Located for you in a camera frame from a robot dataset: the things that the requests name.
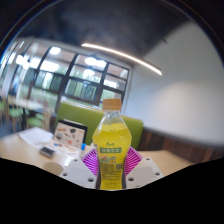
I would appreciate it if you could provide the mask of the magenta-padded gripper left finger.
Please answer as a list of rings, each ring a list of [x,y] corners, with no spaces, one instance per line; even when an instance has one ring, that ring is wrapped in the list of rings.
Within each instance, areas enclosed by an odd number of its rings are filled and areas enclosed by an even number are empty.
[[[98,171],[97,152],[92,149],[83,157],[76,156],[72,159],[60,176],[81,187],[95,189]]]

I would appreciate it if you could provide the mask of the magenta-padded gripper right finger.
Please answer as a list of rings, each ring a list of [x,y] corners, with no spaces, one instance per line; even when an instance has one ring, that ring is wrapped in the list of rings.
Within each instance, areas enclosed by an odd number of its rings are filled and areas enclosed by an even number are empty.
[[[125,186],[127,189],[143,187],[164,177],[150,157],[143,157],[130,147],[124,162]]]

